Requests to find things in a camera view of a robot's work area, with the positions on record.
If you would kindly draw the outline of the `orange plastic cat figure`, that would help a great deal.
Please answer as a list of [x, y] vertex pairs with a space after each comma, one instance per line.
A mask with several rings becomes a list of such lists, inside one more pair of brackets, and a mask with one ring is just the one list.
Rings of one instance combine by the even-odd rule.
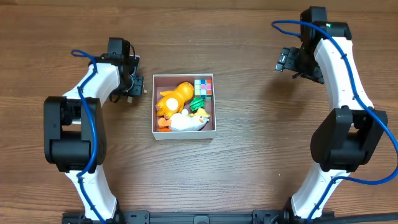
[[194, 87], [189, 82], [179, 84], [174, 90], [160, 92], [162, 98], [155, 105], [157, 116], [169, 119], [175, 113], [181, 113], [185, 103], [194, 96]]

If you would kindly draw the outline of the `white plush duck orange feet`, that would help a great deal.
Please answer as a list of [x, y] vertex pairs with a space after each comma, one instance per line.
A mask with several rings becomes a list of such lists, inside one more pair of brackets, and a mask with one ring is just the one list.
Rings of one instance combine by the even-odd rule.
[[203, 108], [190, 114], [187, 109], [183, 109], [181, 113], [175, 113], [169, 119], [160, 118], [157, 124], [161, 132], [199, 131], [205, 127], [209, 119], [210, 114]]

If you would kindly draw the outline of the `green round plastic toy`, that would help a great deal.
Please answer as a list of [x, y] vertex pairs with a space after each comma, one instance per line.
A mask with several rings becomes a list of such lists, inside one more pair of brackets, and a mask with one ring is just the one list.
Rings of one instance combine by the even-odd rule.
[[194, 98], [190, 103], [190, 109], [195, 113], [198, 109], [205, 107], [205, 100], [203, 98]]

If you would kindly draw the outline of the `colourful puzzle cube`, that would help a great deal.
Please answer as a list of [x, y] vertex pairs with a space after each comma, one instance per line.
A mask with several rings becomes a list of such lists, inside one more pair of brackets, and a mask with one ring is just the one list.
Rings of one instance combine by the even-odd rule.
[[211, 79], [196, 79], [194, 81], [194, 97], [211, 101], [213, 96]]

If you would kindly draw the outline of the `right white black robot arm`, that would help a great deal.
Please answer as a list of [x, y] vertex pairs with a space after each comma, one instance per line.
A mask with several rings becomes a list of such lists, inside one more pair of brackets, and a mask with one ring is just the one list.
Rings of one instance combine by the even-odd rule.
[[375, 110], [361, 84], [348, 25], [328, 21], [297, 24], [301, 31], [296, 37], [302, 46], [283, 49], [275, 68], [293, 70], [298, 76], [324, 84], [330, 108], [311, 139], [313, 166], [290, 199], [292, 215], [310, 223], [322, 217], [324, 205], [342, 181], [381, 185], [394, 179], [396, 170], [380, 180], [350, 175], [369, 162], [383, 134], [393, 146], [397, 140], [387, 127], [386, 112]]

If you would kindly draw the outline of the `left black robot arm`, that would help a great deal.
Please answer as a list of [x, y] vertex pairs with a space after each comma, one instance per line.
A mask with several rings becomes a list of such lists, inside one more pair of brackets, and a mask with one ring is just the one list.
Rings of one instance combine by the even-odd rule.
[[104, 102], [115, 91], [133, 89], [139, 56], [90, 55], [72, 50], [74, 57], [88, 58], [87, 74], [62, 96], [44, 101], [44, 155], [74, 184], [84, 205], [82, 213], [64, 213], [62, 223], [127, 223], [110, 191], [103, 168], [106, 134], [102, 118]]

